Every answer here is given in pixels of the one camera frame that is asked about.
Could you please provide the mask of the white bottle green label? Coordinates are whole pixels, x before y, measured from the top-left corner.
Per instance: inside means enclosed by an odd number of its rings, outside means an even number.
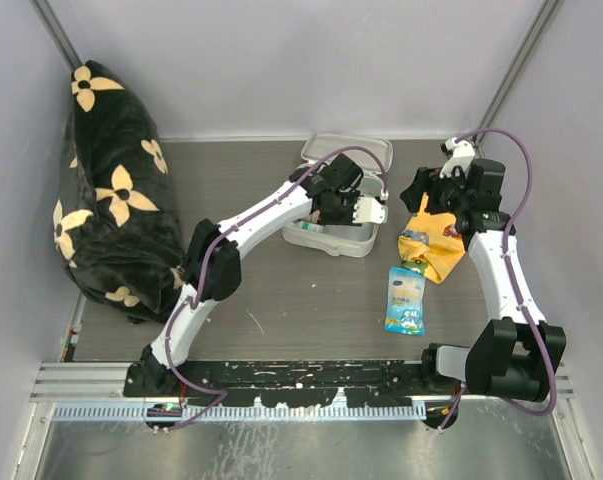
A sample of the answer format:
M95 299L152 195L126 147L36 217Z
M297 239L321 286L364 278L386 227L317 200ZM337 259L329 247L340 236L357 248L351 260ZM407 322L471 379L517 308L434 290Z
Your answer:
M316 232L316 233L320 233L323 231L323 226L314 224L314 223L310 223L310 222L300 222L299 228L302 230L307 230L307 231Z

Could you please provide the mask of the grey medicine kit case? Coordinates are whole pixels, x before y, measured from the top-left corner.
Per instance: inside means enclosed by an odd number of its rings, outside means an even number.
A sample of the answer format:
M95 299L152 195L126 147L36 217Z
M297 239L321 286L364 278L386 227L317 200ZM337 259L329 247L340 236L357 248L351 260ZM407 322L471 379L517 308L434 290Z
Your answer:
M305 166L321 159L331 163L338 157L335 151L357 165L354 180L340 191L358 190L360 194L376 197L385 204L389 197L387 173L393 158L391 143L384 139L319 133L306 142L301 158ZM361 258L372 250L379 225L321 225L323 231L320 233L299 228L300 222L318 224L317 218L315 211L290 223L282 228L282 237L291 244L322 250L332 256Z

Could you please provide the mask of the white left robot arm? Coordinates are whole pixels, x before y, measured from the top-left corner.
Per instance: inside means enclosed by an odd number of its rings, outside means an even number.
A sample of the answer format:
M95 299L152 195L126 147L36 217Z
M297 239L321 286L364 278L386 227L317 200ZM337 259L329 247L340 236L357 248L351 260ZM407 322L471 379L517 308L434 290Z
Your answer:
M326 166L297 168L275 192L232 218L200 221L186 254L177 303L160 335L142 352L144 385L159 396L175 393L184 380L177 367L187 360L209 313L240 286L246 255L284 226L316 211L329 224L352 224L362 178L362 169L338 153Z

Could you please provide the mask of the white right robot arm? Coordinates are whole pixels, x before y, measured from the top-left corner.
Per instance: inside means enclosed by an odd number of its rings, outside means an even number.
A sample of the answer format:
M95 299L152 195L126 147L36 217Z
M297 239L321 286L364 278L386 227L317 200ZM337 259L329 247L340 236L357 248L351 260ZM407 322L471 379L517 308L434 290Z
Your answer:
M400 195L412 213L454 215L488 310L487 326L472 346L430 344L419 379L433 394L456 380L476 395L554 404L567 339L562 328L547 323L527 286L513 219L500 208L505 172L502 163L483 158L452 167L450 175L421 167Z

